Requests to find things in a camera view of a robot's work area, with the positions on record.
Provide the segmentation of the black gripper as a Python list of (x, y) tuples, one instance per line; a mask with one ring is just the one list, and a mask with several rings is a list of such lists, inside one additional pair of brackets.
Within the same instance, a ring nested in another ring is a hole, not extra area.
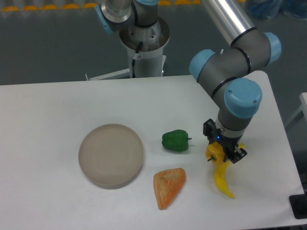
[(203, 135), (207, 137), (209, 144), (218, 142), (223, 146), (224, 162), (231, 161), (235, 164), (247, 155), (247, 151), (238, 146), (241, 136), (230, 138), (222, 135), (211, 118), (203, 124)]

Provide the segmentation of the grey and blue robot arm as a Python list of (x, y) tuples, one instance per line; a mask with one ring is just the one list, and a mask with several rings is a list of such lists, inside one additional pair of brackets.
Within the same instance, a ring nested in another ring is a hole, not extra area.
[[(206, 49), (189, 64), (196, 82), (219, 107), (216, 120), (203, 125), (210, 143), (219, 143), (223, 161), (236, 163), (247, 152), (238, 146), (262, 99), (260, 86), (247, 75), (276, 61), (281, 55), (279, 38), (261, 33), (235, 0), (204, 0), (208, 12), (230, 49)], [(127, 49), (131, 78), (158, 77), (163, 70), (163, 48), (170, 38), (167, 23), (158, 16), (155, 0), (104, 0), (95, 10), (108, 33), (119, 31)]]

